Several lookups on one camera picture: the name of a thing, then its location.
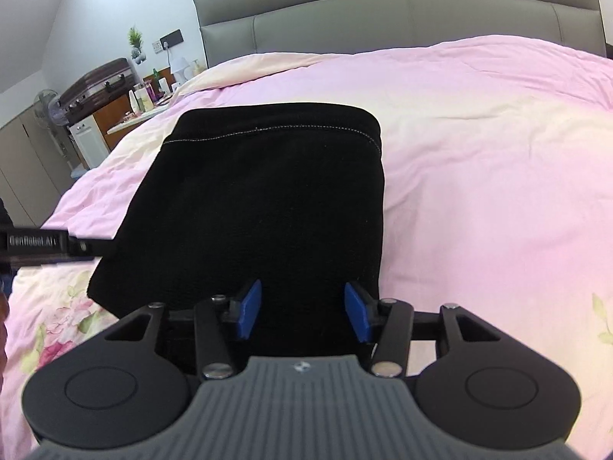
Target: pink flower print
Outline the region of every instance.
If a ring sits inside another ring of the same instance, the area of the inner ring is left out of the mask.
[[[63,344],[61,342],[54,342],[50,346],[47,346],[42,350],[41,358],[39,359],[36,369],[38,370],[39,368],[44,367],[47,363],[50,363],[54,359],[62,356],[64,353],[69,352],[75,346],[76,344],[71,340]]]
[[[90,316],[90,308],[94,304],[91,299],[72,298],[70,305],[57,308],[47,324],[48,335],[59,335],[68,327],[79,325]]]

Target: blue gripper pad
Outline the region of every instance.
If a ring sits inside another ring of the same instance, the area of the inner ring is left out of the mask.
[[[349,283],[345,284],[345,311],[358,341],[370,342],[372,330],[366,304]]]
[[[249,339],[262,305],[262,282],[256,280],[240,304],[240,316],[237,322],[237,337]]]

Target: bottle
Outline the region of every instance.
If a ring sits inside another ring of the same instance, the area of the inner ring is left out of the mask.
[[[164,95],[170,95],[170,87],[168,86],[168,81],[166,81],[166,78],[160,78],[159,79],[159,88],[160,88],[160,93],[164,93]]]
[[[145,112],[145,106],[143,105],[143,100],[140,98],[139,90],[142,88],[140,84],[134,86],[134,97],[136,97],[136,102],[139,106],[139,111],[141,113]]]
[[[132,107],[132,112],[134,112],[134,114],[137,116],[140,115],[141,111],[139,109],[139,103],[136,101],[136,96],[132,90],[130,90],[130,93],[128,93],[128,97],[130,98],[130,107]]]
[[[154,92],[157,91],[157,93],[159,93],[159,97],[156,98],[156,100],[161,99],[164,96],[164,93],[162,91],[162,89],[160,88],[159,85],[159,80],[162,76],[159,75],[159,72],[157,72],[155,69],[153,70],[153,90]]]
[[[201,66],[198,61],[194,61],[194,67],[192,67],[192,71],[194,73],[194,76],[197,76],[201,72],[204,72],[204,70],[205,70],[204,67]]]
[[[149,93],[149,98],[151,99],[151,101],[157,102],[157,98],[155,95],[155,91],[153,91],[153,85],[151,84],[151,81],[145,81],[145,88],[147,90],[147,93]]]
[[[136,97],[140,99],[143,103],[143,108],[145,109],[145,112],[153,110],[153,102],[151,101],[151,97],[147,92],[147,88],[141,88],[139,90],[136,90]]]

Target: white lamp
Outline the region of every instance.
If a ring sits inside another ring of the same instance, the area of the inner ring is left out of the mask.
[[[185,81],[187,81],[183,71],[185,71],[188,67],[189,64],[188,61],[185,60],[185,57],[178,57],[170,61],[170,73],[175,76],[177,83],[183,84]]]

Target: gray upholstered headboard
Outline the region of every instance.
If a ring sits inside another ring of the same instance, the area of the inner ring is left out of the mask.
[[[273,51],[359,53],[489,34],[605,55],[598,0],[194,0],[209,67]]]

